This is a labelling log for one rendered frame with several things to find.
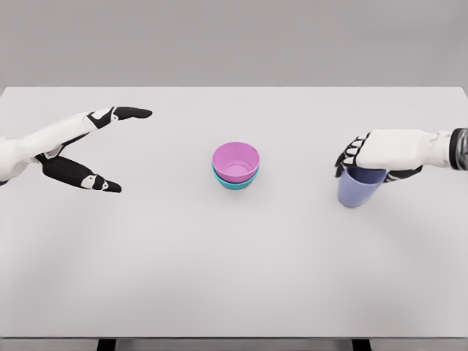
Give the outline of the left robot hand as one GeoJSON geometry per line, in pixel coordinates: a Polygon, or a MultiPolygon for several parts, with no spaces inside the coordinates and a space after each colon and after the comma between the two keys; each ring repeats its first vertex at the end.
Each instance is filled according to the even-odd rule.
{"type": "Polygon", "coordinates": [[[129,118],[148,118],[151,110],[137,107],[108,107],[88,113],[79,113],[58,121],[18,142],[21,156],[38,161],[45,176],[81,189],[120,193],[121,186],[103,178],[84,165],[62,157],[63,149],[113,122],[129,118]]]}

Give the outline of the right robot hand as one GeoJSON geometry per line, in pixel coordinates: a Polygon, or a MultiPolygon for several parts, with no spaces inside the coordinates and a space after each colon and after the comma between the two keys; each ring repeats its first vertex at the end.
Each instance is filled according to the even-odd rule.
{"type": "Polygon", "coordinates": [[[335,176],[353,167],[384,170],[385,183],[420,173],[430,134],[415,129],[374,129],[357,136],[338,156],[335,176]]]}

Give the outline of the lavender blue cup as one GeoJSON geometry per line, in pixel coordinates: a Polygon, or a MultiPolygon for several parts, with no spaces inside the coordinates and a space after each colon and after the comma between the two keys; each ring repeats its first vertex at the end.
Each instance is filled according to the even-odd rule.
{"type": "Polygon", "coordinates": [[[385,180],[387,170],[348,167],[339,177],[338,199],[355,208],[363,205],[385,180]]]}

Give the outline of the pink bowl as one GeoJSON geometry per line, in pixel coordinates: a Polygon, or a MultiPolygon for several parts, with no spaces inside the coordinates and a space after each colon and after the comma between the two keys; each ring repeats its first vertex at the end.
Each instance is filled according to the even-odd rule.
{"type": "Polygon", "coordinates": [[[248,181],[257,172],[260,154],[248,143],[229,142],[220,145],[214,151],[211,164],[222,180],[240,184],[248,181]]]}

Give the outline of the teal bowl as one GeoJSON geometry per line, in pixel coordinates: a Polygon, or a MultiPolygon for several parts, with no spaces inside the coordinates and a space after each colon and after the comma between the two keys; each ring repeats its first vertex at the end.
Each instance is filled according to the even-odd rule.
{"type": "Polygon", "coordinates": [[[226,188],[226,189],[231,189],[231,190],[240,190],[240,189],[245,189],[245,188],[247,188],[247,187],[256,179],[257,174],[259,173],[259,170],[260,170],[260,169],[257,169],[256,172],[254,173],[254,175],[253,175],[250,179],[248,179],[248,180],[246,180],[246,181],[244,181],[244,182],[241,182],[241,183],[231,183],[231,182],[228,182],[228,181],[222,179],[222,178],[217,174],[217,172],[215,171],[214,166],[213,166],[213,165],[211,166],[211,171],[212,171],[212,173],[213,173],[215,179],[216,179],[224,188],[226,188]]]}

